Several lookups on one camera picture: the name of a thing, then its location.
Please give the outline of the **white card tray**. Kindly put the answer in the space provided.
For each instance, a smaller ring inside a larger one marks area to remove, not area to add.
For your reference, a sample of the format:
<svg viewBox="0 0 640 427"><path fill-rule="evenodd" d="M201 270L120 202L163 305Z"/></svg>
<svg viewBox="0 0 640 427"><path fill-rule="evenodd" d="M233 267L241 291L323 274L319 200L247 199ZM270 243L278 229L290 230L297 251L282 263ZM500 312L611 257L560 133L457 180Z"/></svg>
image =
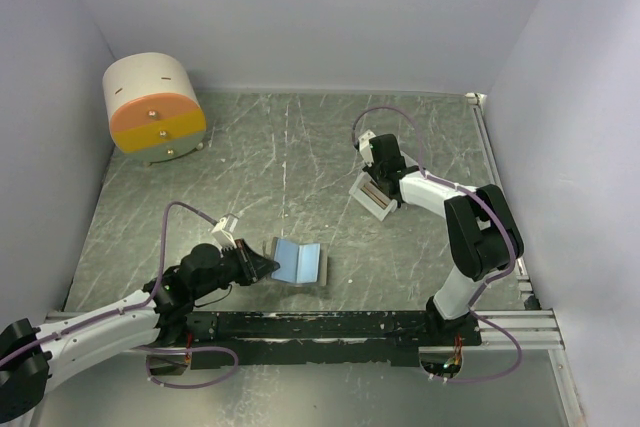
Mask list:
<svg viewBox="0 0 640 427"><path fill-rule="evenodd" d="M364 171L356 177L349 195L379 221L398 209L398 202L384 194Z"/></svg>

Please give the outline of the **blue silver card holder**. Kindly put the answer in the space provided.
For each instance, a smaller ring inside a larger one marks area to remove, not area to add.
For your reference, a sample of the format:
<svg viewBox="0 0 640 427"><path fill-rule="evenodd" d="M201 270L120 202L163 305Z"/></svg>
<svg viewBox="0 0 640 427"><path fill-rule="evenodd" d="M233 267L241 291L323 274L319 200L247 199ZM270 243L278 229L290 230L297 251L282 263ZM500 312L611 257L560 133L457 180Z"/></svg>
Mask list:
<svg viewBox="0 0 640 427"><path fill-rule="evenodd" d="M327 249L327 245L322 243L299 244L278 237L264 241L262 253L279 265L268 279L294 287L326 286Z"/></svg>

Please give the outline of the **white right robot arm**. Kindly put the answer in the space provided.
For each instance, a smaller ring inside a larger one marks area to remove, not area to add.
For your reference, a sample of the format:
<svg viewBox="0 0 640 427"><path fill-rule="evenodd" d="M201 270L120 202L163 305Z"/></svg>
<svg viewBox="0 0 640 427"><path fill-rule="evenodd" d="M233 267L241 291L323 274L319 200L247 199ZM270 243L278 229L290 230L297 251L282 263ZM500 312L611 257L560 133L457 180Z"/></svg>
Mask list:
<svg viewBox="0 0 640 427"><path fill-rule="evenodd" d="M398 206L420 207L446 222L454 267L425 308L424 331L443 345L486 287L515 266L524 242L502 189L495 184L471 187L440 178L408 163L393 134L362 134L357 149L369 191Z"/></svg>

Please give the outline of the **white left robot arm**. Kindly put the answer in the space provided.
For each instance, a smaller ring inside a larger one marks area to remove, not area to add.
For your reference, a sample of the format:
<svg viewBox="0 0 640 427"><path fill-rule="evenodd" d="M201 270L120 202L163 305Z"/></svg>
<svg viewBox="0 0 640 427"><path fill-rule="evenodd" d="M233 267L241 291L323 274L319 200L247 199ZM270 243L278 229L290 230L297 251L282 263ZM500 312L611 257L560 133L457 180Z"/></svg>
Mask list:
<svg viewBox="0 0 640 427"><path fill-rule="evenodd" d="M13 421L78 373L138 347L173 346L187 332L197 300L250 286L279 269L238 239L220 249L199 244L143 288L106 307L34 326L26 319L1 332L1 420Z"/></svg>

